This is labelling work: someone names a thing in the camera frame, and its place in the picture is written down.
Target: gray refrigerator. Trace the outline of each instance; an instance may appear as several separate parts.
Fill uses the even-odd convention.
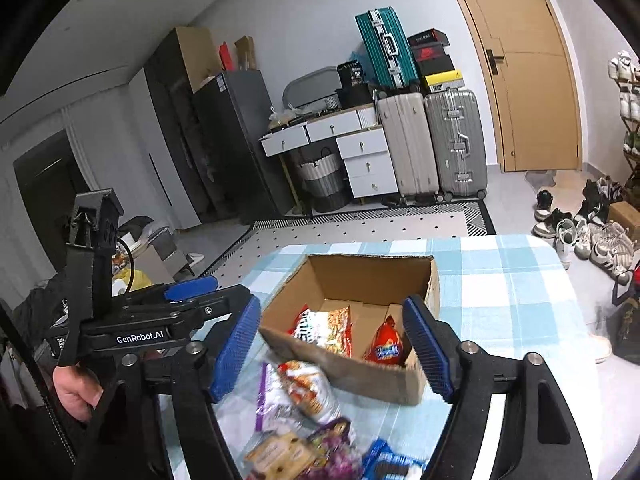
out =
[[[225,71],[198,90],[194,106],[209,155],[241,222],[279,219],[293,207],[277,156],[267,157],[271,99],[259,70]]]

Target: doorway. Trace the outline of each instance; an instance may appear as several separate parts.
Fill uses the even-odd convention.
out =
[[[89,191],[63,130],[14,161],[15,176],[34,231],[60,272],[66,265],[71,209]]]
[[[547,0],[458,0],[476,44],[504,171],[582,164],[574,73]]]

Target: human hand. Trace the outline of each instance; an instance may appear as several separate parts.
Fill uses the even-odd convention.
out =
[[[91,409],[100,401],[102,387],[87,370],[79,366],[56,366],[53,370],[53,385],[60,404],[74,419],[88,422]]]

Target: blue checkered tablecloth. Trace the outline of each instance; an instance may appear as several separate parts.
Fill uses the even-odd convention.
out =
[[[461,340],[490,353],[522,358],[536,351],[549,364],[580,430],[597,478],[600,437],[600,387],[588,336],[574,289],[555,251],[529,235],[396,240],[393,242],[287,246],[271,253],[242,280],[267,307],[306,254],[432,254],[440,275],[440,319]],[[203,339],[212,322],[194,336]],[[214,406],[218,423],[241,472],[242,457],[256,442],[255,407],[260,365],[268,347],[257,335],[234,391]],[[397,452],[428,460],[449,414],[449,405],[425,388],[418,406],[398,406],[334,390],[342,413],[354,424],[357,445],[366,449],[382,437]],[[170,398],[162,399],[169,456],[177,480],[188,478]],[[485,440],[497,442],[502,418],[490,417]],[[488,473],[493,457],[481,453],[478,467]]]

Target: drawer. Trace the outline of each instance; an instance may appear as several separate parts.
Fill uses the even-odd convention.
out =
[[[347,174],[350,178],[368,174],[394,173],[394,167],[391,163],[391,156],[389,155],[389,152],[346,158],[344,160],[344,165],[347,168]]]
[[[378,124],[376,120],[376,109],[373,106],[360,108],[358,110],[358,118],[360,119],[361,128],[371,128]]]
[[[309,143],[306,138],[306,131],[303,124],[292,126],[279,132],[275,132],[271,137],[260,141],[267,156],[288,152],[294,148],[305,146]]]
[[[348,134],[349,132],[357,132],[359,129],[361,129],[360,119],[356,110],[318,119],[306,125],[311,142]]]
[[[389,149],[386,145],[385,131],[382,126],[366,132],[338,137],[335,140],[338,142],[338,149],[342,158],[387,152]]]
[[[396,176],[393,171],[350,178],[349,185],[356,198],[398,192],[398,184],[396,184]]]

